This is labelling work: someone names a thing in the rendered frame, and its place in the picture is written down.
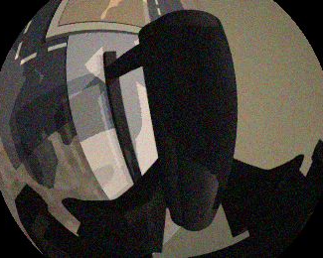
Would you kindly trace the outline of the beige square tile with dark square marking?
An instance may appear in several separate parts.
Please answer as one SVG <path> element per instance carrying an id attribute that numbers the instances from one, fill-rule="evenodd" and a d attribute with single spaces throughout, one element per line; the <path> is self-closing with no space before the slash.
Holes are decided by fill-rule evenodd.
<path id="1" fill-rule="evenodd" d="M 62 0 L 45 41 L 93 32 L 138 36 L 146 24 L 150 24 L 146 0 Z"/>

